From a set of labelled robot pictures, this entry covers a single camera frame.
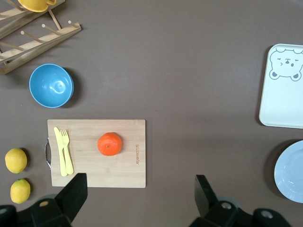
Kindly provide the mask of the yellow plastic fork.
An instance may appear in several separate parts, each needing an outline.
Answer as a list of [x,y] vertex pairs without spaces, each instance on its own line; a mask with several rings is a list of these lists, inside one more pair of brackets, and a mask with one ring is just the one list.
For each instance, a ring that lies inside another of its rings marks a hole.
[[62,144],[63,144],[63,152],[64,152],[64,158],[65,158],[65,164],[66,164],[66,171],[67,174],[72,175],[74,173],[68,145],[70,142],[68,133],[66,130],[60,130],[61,137],[62,137]]

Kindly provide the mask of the bamboo cutting board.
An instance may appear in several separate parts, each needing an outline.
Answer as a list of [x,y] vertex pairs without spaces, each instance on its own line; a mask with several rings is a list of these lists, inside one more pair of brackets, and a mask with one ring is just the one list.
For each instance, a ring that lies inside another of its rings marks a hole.
[[[88,187],[146,187],[145,120],[48,120],[51,149],[52,186],[64,187],[74,175],[60,173],[59,151],[54,127],[66,130],[74,172],[87,174]],[[123,142],[114,156],[104,156],[97,148],[98,139],[115,132]]]

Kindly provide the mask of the cream bear print tray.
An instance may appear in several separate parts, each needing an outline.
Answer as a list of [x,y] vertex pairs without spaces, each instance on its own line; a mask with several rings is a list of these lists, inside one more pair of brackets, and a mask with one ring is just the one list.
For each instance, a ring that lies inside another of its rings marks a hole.
[[303,129],[303,45],[276,44],[268,51],[259,120]]

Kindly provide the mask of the yellow plastic knife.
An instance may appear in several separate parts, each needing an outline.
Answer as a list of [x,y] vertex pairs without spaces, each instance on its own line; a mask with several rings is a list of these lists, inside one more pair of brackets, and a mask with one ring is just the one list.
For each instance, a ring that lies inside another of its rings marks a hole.
[[65,158],[64,158],[64,154],[63,154],[62,136],[61,136],[60,131],[57,127],[54,127],[53,130],[54,130],[54,133],[55,133],[56,142],[57,142],[58,151],[59,151],[61,176],[65,177],[68,174],[67,174],[66,163],[65,163]]

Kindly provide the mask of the wooden peg dish rack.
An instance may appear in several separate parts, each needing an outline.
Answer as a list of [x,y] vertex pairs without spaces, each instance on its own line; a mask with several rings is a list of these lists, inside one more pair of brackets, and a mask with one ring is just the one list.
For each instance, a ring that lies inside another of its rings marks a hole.
[[[18,2],[13,0],[4,0],[7,4],[12,6],[12,9],[0,12],[0,46],[9,48],[7,51],[2,52],[0,49],[0,74],[5,75],[29,62],[33,58],[46,52],[47,50],[55,47],[57,44],[73,36],[81,31],[79,23],[68,22],[68,26],[61,27],[57,18],[55,17],[52,9],[60,6],[65,0],[57,0],[56,4],[49,6],[44,12],[32,12],[25,9]],[[51,28],[45,24],[42,24],[44,30],[49,31],[42,37],[32,35],[21,28],[40,16],[48,13],[56,25],[56,29]],[[22,45],[10,44],[3,41],[3,38],[10,34],[20,31],[23,37],[28,37],[30,42]]]

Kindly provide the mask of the blue bowl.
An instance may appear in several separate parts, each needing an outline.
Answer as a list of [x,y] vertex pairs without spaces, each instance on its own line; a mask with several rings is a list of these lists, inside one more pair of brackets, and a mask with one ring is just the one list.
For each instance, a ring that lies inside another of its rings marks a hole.
[[70,74],[56,64],[38,66],[29,79],[32,97],[41,106],[58,108],[65,105],[74,92],[74,82]]

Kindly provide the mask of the yellow cup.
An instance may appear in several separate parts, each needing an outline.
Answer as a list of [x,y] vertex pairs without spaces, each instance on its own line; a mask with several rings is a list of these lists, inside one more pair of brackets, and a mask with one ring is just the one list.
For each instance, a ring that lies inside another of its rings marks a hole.
[[32,12],[44,12],[49,6],[56,4],[57,0],[18,0],[25,9]]

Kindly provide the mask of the orange mandarin fruit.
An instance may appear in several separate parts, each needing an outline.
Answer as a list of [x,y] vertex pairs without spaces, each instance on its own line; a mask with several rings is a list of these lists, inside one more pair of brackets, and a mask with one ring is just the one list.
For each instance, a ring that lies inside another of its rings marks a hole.
[[114,132],[107,132],[97,142],[99,152],[104,156],[117,155],[122,149],[122,139]]

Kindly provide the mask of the pale lilac round plate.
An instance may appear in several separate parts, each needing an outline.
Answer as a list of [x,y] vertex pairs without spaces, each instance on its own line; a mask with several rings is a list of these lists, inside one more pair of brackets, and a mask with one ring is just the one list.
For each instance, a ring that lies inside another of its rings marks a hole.
[[274,168],[274,180],[283,196],[303,203],[303,140],[288,146],[280,154]]

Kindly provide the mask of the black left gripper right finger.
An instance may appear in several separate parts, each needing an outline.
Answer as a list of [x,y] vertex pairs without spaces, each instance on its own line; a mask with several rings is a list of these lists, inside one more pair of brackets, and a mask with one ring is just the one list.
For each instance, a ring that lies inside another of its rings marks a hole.
[[218,199],[205,175],[195,177],[195,202],[201,218],[215,218]]

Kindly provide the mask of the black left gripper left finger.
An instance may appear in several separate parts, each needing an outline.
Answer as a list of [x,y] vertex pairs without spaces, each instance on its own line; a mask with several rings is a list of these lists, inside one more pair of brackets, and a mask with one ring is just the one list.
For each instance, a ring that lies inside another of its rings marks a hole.
[[88,196],[87,174],[77,173],[56,195],[55,201],[61,212],[72,223]]

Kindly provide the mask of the yellow lemon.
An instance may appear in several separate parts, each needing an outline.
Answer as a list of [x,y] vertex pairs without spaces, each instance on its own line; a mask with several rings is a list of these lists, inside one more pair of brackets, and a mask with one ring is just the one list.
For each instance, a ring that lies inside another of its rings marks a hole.
[[13,148],[6,153],[5,164],[10,172],[20,174],[27,166],[27,156],[22,149]]
[[10,188],[11,200],[16,204],[24,203],[30,196],[31,187],[26,179],[15,181]]

